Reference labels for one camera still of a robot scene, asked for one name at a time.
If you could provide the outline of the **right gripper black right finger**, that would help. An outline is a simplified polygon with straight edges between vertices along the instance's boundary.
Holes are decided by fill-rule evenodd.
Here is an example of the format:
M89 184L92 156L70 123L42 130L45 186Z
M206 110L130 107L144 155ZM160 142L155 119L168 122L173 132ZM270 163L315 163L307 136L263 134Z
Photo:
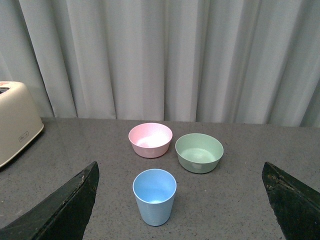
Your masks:
M272 163L262 181L277 223L287 240L320 238L320 193Z

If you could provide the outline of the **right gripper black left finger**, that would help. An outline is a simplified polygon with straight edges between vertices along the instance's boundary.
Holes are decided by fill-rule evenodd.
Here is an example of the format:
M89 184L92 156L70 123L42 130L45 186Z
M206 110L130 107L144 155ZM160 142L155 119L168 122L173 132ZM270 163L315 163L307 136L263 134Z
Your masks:
M71 178L30 211L0 230L2 240L81 240L99 184L97 162Z

